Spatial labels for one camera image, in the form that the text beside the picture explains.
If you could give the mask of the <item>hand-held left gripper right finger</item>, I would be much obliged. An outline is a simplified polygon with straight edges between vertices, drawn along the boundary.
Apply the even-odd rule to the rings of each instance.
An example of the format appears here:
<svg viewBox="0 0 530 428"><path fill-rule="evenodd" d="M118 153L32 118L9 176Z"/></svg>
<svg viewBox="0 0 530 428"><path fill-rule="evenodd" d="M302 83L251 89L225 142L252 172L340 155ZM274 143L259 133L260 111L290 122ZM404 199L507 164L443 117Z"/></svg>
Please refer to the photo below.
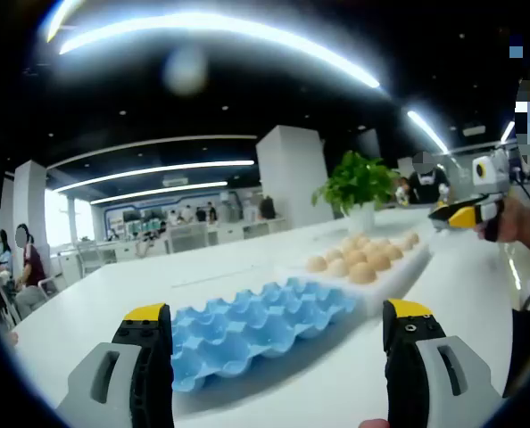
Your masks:
<svg viewBox="0 0 530 428"><path fill-rule="evenodd" d="M430 309L383 302L388 423L392 427L482 427L504 403L489 366Z"/></svg>

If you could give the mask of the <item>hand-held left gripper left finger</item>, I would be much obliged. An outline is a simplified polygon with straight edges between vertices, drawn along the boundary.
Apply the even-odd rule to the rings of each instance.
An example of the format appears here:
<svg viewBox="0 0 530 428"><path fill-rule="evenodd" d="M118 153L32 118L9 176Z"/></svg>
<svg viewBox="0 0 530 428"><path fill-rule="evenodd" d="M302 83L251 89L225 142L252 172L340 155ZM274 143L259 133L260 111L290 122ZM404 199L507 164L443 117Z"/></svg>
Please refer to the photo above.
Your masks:
<svg viewBox="0 0 530 428"><path fill-rule="evenodd" d="M58 414L70 427L172 427L171 355L169 306L132 310L71 371Z"/></svg>

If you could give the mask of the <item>person's right hand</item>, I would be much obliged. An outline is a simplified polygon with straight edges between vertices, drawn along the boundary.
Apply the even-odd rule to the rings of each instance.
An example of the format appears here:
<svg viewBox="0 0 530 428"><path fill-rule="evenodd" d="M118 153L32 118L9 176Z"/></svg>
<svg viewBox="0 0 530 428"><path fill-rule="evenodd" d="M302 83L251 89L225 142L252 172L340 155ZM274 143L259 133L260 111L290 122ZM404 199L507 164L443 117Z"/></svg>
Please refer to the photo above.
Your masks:
<svg viewBox="0 0 530 428"><path fill-rule="evenodd" d="M530 208L513 197L506 197L494 241L521 242L530 250Z"/></svg>

